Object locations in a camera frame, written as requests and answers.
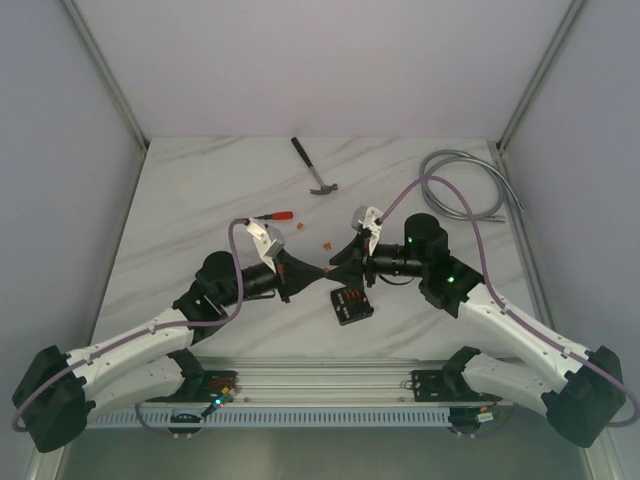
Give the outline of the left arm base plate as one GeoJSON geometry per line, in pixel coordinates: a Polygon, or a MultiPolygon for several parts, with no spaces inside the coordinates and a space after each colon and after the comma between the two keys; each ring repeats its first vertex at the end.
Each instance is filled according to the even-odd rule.
{"type": "Polygon", "coordinates": [[[237,383],[233,370],[206,370],[186,378],[178,390],[162,398],[166,402],[204,403],[222,395],[222,390],[232,390],[237,383]]]}

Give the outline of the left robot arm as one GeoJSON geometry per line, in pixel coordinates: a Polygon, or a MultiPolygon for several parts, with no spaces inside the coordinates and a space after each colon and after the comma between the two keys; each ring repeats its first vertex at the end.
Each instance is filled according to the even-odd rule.
{"type": "Polygon", "coordinates": [[[207,372],[192,347],[235,318],[239,308],[275,292],[284,302],[321,279],[323,269],[285,251],[273,266],[237,269],[231,253],[210,254],[189,289],[144,324],[100,343],[36,354],[12,395],[12,427],[48,453],[77,438],[95,418],[148,400],[192,402],[208,396],[207,372]]]}

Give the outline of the black fuse box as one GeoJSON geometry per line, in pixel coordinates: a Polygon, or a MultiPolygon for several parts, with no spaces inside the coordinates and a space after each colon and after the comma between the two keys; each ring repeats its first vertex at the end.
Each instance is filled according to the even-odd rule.
{"type": "Polygon", "coordinates": [[[374,308],[361,289],[342,287],[330,292],[333,311],[340,326],[370,318],[374,308]]]}

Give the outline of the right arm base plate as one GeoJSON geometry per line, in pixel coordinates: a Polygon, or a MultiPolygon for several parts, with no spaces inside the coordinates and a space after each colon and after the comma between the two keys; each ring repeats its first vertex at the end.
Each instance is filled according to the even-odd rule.
{"type": "Polygon", "coordinates": [[[459,373],[413,370],[410,386],[416,402],[496,402],[501,397],[473,391],[459,373]]]}

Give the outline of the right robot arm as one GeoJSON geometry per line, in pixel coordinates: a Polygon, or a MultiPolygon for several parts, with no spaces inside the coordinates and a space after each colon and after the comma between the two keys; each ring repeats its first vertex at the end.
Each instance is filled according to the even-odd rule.
{"type": "Polygon", "coordinates": [[[485,275],[450,253],[448,234],[434,216],[406,219],[401,245],[380,243],[381,217],[374,207],[356,211],[356,235],[331,259],[328,278],[356,289],[378,276],[419,279],[431,306],[484,330],[520,360],[509,364],[463,347],[443,368],[447,394],[514,402],[545,417],[570,443],[591,447],[625,403],[619,357],[605,346],[590,350],[573,342],[510,305],[485,275]]]}

